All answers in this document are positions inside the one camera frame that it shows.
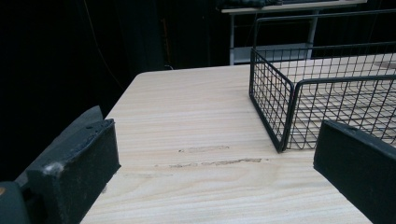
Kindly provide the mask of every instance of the light wood grain surface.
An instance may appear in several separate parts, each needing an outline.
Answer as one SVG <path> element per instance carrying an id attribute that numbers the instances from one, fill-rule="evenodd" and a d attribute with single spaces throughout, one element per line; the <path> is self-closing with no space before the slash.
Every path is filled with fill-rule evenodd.
<path id="1" fill-rule="evenodd" d="M 323 9 L 323 8 L 333 8 L 333 7 L 351 7 L 362 3 L 367 3 L 367 0 L 339 0 L 339 1 L 330 1 L 330 2 L 286 4 L 282 6 L 268 6 L 262 8 L 254 8 L 254 7 L 230 8 L 230 9 L 223 9 L 221 12 L 229 13 L 229 14 L 249 14 L 249 13 L 292 11 L 292 10 L 312 10 L 312 9 Z"/>
<path id="2" fill-rule="evenodd" d="M 121 168 L 82 223 L 369 223 L 313 169 L 277 154 L 249 66 L 141 74 L 108 118 Z"/>

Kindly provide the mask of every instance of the black wire basket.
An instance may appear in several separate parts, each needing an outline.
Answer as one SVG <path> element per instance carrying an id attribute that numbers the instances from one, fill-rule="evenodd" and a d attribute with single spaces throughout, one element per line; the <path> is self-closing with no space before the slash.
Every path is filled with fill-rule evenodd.
<path id="1" fill-rule="evenodd" d="M 396 139 L 396 42 L 251 51 L 249 96 L 278 152 L 330 119 Z"/>

